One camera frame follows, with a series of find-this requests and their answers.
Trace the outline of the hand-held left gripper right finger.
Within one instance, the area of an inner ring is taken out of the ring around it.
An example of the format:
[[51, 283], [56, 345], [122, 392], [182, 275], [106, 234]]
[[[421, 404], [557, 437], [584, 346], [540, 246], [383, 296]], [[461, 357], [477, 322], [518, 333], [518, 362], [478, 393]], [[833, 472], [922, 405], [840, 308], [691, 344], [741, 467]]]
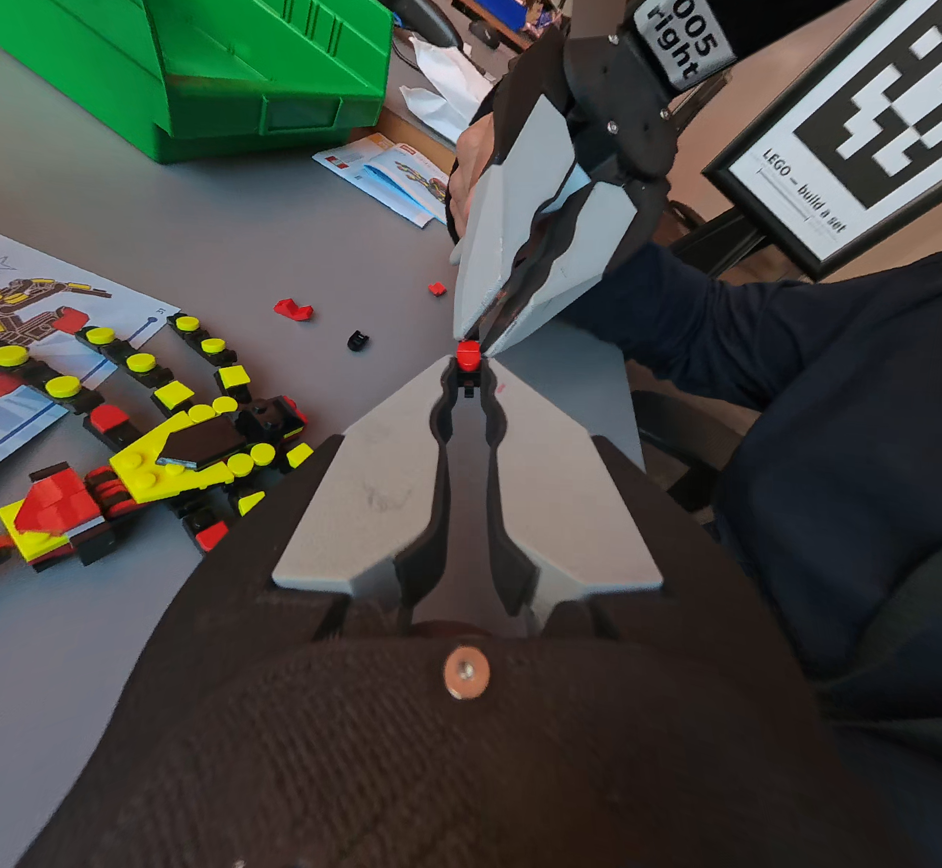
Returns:
[[588, 430], [495, 359], [481, 366], [494, 588], [537, 635], [561, 603], [663, 576]]

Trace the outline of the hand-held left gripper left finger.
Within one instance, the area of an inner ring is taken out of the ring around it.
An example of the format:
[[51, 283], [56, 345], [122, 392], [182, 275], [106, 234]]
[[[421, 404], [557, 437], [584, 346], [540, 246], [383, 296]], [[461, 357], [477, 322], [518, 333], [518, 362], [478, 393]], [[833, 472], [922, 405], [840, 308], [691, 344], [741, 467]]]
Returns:
[[456, 399], [445, 356], [347, 427], [273, 570], [278, 589], [365, 603], [412, 626], [445, 572]]

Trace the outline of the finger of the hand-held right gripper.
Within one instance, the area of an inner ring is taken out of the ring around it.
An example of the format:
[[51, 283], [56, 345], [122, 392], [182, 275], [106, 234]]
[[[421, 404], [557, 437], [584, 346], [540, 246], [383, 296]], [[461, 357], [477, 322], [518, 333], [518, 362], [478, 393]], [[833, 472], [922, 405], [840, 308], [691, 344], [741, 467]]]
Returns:
[[465, 340], [497, 304], [536, 215], [559, 195], [575, 165], [564, 115], [547, 96], [522, 109], [494, 109], [494, 151], [474, 189], [453, 305], [453, 338]]
[[481, 342], [496, 357], [520, 344], [599, 283], [637, 207], [620, 186], [597, 181], [548, 217], [548, 226], [510, 280]]

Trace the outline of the black red brick leg segment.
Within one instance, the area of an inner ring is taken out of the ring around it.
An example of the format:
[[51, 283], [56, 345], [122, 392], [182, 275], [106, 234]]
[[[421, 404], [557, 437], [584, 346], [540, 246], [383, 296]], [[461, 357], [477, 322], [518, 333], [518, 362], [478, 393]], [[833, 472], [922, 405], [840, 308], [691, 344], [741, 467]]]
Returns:
[[477, 339], [467, 339], [457, 345], [455, 352], [456, 386], [466, 399], [476, 396], [481, 383], [482, 356]]

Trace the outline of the black yellow brick spider model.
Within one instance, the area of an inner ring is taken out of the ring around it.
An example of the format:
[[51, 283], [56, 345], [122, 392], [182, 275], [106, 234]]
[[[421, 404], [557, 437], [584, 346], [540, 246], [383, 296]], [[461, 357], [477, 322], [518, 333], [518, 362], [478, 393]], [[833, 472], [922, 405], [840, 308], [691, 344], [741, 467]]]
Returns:
[[29, 475], [26, 496], [2, 507], [1, 556], [20, 556], [36, 572], [72, 556], [89, 566], [126, 538], [146, 509], [165, 505], [204, 556], [265, 497], [257, 477], [289, 474], [312, 455], [302, 436], [308, 417], [288, 395], [254, 397], [236, 352], [184, 311], [168, 322], [175, 335], [212, 366], [218, 396], [197, 400], [171, 369], [112, 328], [84, 324], [75, 338], [144, 386], [163, 415], [149, 430], [74, 376], [2, 338], [2, 378], [25, 386], [81, 418], [112, 451], [108, 462], [80, 474], [59, 462]]

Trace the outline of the person's right forearm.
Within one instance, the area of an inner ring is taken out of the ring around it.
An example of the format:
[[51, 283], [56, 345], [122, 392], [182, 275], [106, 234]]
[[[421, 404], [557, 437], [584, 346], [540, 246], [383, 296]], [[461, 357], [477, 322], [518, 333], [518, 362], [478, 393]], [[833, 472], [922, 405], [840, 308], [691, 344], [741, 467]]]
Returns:
[[834, 346], [874, 339], [911, 309], [929, 306], [930, 317], [901, 339], [928, 344], [940, 279], [936, 253], [847, 281], [734, 285], [649, 243], [563, 318], [681, 391], [764, 411]]

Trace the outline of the person's right hand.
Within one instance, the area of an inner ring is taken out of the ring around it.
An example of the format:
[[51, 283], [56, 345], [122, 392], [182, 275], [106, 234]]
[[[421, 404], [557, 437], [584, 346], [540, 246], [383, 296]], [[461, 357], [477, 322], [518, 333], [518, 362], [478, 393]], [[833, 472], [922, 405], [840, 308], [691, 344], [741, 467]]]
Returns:
[[491, 160], [494, 141], [493, 112], [473, 122], [457, 140], [445, 192], [446, 226], [454, 244], [465, 236], [477, 182]]

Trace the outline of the white crumpled paper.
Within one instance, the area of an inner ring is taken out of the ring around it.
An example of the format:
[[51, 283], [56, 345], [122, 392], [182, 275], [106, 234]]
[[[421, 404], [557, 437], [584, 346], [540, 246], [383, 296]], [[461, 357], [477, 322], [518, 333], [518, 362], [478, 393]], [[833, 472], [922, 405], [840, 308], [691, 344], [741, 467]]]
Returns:
[[410, 37], [418, 71], [427, 84], [401, 86], [407, 109], [446, 142], [455, 144], [471, 125], [496, 78], [483, 74], [459, 48], [442, 48]]

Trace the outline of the small folded instruction booklet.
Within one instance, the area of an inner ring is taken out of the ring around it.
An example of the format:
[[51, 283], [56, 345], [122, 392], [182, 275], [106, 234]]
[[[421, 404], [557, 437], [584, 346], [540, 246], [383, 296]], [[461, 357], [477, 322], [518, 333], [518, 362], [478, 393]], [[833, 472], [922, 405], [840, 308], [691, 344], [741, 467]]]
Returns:
[[407, 144], [374, 132], [312, 158], [420, 229], [445, 224], [446, 175]]

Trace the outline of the black framed marker sign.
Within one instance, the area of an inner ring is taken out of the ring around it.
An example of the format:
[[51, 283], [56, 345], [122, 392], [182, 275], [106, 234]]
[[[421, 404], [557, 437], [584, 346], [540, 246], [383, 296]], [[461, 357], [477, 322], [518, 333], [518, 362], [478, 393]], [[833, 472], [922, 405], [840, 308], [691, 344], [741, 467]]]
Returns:
[[704, 170], [819, 280], [940, 204], [941, 0], [877, 0]]

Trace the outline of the black padded office chair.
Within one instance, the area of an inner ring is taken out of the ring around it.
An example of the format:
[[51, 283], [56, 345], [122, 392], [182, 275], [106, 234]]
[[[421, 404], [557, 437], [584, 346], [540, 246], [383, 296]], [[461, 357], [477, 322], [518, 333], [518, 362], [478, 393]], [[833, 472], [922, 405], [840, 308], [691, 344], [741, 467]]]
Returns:
[[406, 29], [430, 45], [464, 50], [464, 40], [441, 7], [432, 0], [378, 0], [396, 14]]

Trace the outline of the person's dark clothing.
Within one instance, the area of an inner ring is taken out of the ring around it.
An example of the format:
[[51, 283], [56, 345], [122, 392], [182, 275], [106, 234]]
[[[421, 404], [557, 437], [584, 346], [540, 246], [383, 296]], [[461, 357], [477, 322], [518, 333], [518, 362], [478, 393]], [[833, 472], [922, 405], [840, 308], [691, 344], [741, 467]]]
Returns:
[[834, 719], [940, 752], [940, 256], [710, 288], [717, 392], [761, 412], [718, 512]]

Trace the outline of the large spider instruction booklet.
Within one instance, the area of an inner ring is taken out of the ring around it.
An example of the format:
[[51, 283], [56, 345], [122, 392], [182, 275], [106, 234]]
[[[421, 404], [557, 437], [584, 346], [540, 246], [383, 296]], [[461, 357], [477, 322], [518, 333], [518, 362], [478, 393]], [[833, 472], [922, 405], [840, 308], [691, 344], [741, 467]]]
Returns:
[[168, 316], [178, 310], [88, 269], [1, 238], [2, 345], [25, 347], [59, 376], [76, 377], [107, 399], [126, 399], [116, 365], [77, 340], [83, 326], [109, 327], [148, 351]]

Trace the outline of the green storage bin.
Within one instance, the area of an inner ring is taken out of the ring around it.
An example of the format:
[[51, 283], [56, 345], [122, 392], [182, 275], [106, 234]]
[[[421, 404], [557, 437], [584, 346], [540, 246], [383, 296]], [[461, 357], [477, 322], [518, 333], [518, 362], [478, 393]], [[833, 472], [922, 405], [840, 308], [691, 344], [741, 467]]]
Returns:
[[160, 164], [372, 127], [393, 13], [377, 0], [2, 0], [2, 49]]

